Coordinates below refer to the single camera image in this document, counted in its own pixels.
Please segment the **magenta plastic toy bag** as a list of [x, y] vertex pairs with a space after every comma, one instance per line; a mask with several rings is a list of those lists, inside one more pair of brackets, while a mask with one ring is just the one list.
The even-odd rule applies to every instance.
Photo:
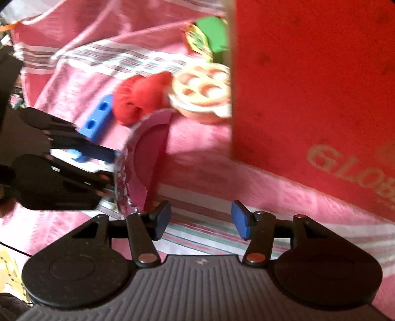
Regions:
[[121, 218], [149, 207], [165, 157], [173, 111], [160, 109], [143, 117], [115, 162], [115, 200]]

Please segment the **blue three-hole toy block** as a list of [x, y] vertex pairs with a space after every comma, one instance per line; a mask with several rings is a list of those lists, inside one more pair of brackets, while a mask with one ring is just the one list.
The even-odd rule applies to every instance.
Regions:
[[[91, 143], [98, 144], [113, 121], [113, 97], [113, 94], [103, 97], [88, 117], [88, 120], [78, 131], [80, 134], [87, 137]], [[80, 152], [78, 150], [69, 150], [68, 152], [71, 158], [76, 162], [86, 162], [89, 159], [98, 159], [109, 163], [115, 161], [114, 150], [105, 151], [94, 148], [93, 152]]]

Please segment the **red plush bow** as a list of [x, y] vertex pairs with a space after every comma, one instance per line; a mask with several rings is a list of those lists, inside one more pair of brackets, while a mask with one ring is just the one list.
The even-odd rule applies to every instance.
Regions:
[[113, 92], [113, 114], [118, 124], [132, 126], [156, 110], [169, 107], [167, 92], [173, 75], [160, 72], [134, 75], [123, 80]]

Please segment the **beige toy pot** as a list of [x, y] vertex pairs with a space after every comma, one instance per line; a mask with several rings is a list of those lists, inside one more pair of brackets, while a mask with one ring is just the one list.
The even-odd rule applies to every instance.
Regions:
[[173, 75], [168, 97], [183, 116], [202, 124], [232, 117], [230, 68], [220, 63], [187, 65]]

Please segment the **red cardboard box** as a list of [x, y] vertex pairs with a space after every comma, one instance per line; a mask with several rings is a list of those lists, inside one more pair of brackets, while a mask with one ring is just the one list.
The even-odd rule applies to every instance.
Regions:
[[237, 161], [394, 219], [394, 2], [236, 1]]

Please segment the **green yellow toy box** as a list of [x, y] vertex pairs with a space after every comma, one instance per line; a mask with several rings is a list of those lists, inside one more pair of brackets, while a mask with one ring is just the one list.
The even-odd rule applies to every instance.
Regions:
[[228, 22], [223, 17], [211, 15], [186, 23], [183, 38], [188, 52], [199, 54], [210, 63], [226, 63]]

